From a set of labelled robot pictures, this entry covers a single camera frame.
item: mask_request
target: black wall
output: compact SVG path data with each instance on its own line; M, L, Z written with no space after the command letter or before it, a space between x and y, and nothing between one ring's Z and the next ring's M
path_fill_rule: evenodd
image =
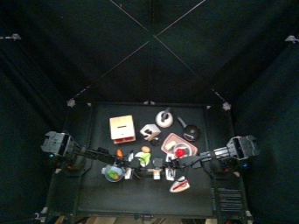
M42 136L60 130L65 101L16 42L0 42L0 222L26 220L44 206L49 170Z
M299 223L299 45L284 49L239 97L235 128L253 134L261 154L247 175L251 212L263 223Z

